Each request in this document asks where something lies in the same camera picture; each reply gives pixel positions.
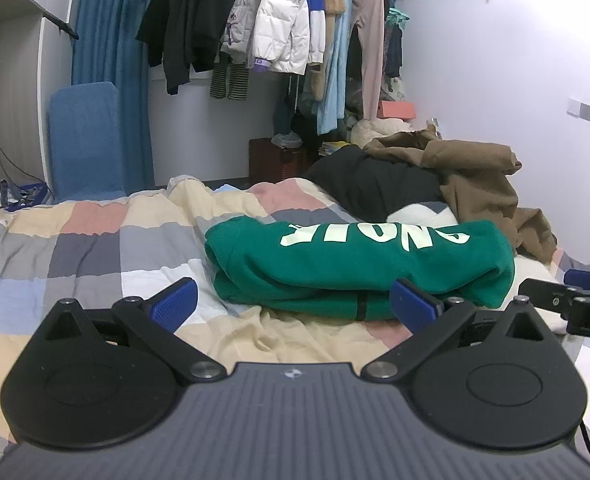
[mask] blue chair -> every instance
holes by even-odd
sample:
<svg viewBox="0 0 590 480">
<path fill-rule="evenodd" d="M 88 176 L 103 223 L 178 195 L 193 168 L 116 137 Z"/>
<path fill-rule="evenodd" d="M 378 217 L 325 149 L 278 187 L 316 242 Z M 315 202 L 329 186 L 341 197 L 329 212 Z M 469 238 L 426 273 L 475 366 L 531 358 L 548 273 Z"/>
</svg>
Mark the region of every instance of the blue chair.
<svg viewBox="0 0 590 480">
<path fill-rule="evenodd" d="M 126 195 L 118 98 L 110 82 L 62 88 L 50 98 L 50 179 L 57 203 Z"/>
</svg>

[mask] blue curtain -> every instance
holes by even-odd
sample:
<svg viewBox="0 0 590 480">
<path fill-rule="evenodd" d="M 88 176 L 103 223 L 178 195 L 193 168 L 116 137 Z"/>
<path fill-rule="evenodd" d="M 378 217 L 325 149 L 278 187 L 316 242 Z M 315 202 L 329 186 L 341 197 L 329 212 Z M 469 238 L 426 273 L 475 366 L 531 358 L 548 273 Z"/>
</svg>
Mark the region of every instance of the blue curtain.
<svg viewBox="0 0 590 480">
<path fill-rule="evenodd" d="M 146 0 L 79 0 L 73 85 L 110 81 L 119 91 L 125 191 L 154 189 L 146 46 L 135 40 Z"/>
</svg>

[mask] bed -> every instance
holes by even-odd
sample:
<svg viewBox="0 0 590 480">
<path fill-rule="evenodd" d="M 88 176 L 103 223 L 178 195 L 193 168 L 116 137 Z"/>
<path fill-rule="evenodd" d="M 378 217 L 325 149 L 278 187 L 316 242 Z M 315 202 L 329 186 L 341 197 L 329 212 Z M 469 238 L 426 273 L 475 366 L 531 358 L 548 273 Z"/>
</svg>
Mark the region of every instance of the bed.
<svg viewBox="0 0 590 480">
<path fill-rule="evenodd" d="M 181 176 L 166 190 L 111 202 L 65 202 L 15 214 L 0 210 L 0 386 L 59 298 L 107 308 L 124 296 L 150 297 L 182 276 L 197 282 L 199 301 L 176 334 L 229 371 L 238 361 L 346 361 L 358 372 L 410 337 L 393 320 L 351 322 L 223 303 L 212 286 L 204 236 L 214 224 L 239 215 L 302 226 L 356 221 L 304 179 L 213 192 Z M 519 256 L 507 298 L 526 277 L 562 280 L 578 267 L 584 268 L 562 250 L 548 267 Z M 563 331 L 558 316 L 544 316 L 553 330 Z M 590 382 L 590 341 L 567 336 L 564 344 Z M 590 404 L 585 420 L 590 428 Z M 9 446 L 12 436 L 0 409 L 0 457 Z"/>
</svg>

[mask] black jacket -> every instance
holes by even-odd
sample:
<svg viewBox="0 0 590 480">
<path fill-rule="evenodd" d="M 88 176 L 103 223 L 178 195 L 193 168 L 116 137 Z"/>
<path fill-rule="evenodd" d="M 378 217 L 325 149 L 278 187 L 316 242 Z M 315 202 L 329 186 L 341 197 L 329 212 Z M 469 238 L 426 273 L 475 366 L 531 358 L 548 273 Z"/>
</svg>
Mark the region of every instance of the black jacket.
<svg viewBox="0 0 590 480">
<path fill-rule="evenodd" d="M 190 81 L 191 65 L 196 72 L 213 69 L 219 50 L 219 38 L 224 32 L 234 1 L 168 0 L 166 27 L 155 25 L 155 34 L 161 34 L 163 30 L 163 63 L 169 94 L 177 94 L 178 86 Z M 141 41 L 148 43 L 149 48 L 153 46 L 153 62 L 158 59 L 160 38 L 157 36 L 152 40 L 146 30 L 149 29 L 150 22 L 164 19 L 164 4 L 165 0 L 151 0 L 142 19 L 144 39 Z"/>
<path fill-rule="evenodd" d="M 399 77 L 402 66 L 402 29 L 398 25 L 390 33 L 389 51 L 386 55 L 386 77 Z"/>
<path fill-rule="evenodd" d="M 150 0 L 139 25 L 136 40 L 149 46 L 149 66 L 162 64 L 168 10 L 168 0 Z"/>
<path fill-rule="evenodd" d="M 436 173 L 406 162 L 379 160 L 344 146 L 317 161 L 304 178 L 326 191 L 358 219 L 383 223 L 410 204 L 443 202 Z"/>
</svg>

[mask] brown jacket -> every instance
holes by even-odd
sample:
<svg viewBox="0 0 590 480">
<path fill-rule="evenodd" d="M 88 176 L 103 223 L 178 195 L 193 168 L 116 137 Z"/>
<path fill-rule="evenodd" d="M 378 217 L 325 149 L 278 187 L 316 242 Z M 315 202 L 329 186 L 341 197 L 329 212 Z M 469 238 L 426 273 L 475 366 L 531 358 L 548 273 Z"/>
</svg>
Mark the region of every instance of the brown jacket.
<svg viewBox="0 0 590 480">
<path fill-rule="evenodd" d="M 321 69 L 317 72 L 311 72 L 310 87 L 313 92 L 315 101 L 321 101 L 324 98 L 326 64 L 328 63 L 328 52 L 333 35 L 335 33 L 335 15 L 342 14 L 346 10 L 345 0 L 324 0 L 324 12 L 326 15 L 326 48 L 324 49 L 324 60 Z"/>
<path fill-rule="evenodd" d="M 444 200 L 458 221 L 491 220 L 514 249 L 544 264 L 550 262 L 557 241 L 540 209 L 517 206 L 517 193 L 506 175 L 514 174 L 522 164 L 508 146 L 440 140 L 432 128 L 373 139 L 364 151 L 375 158 L 434 169 L 440 174 Z"/>
</svg>

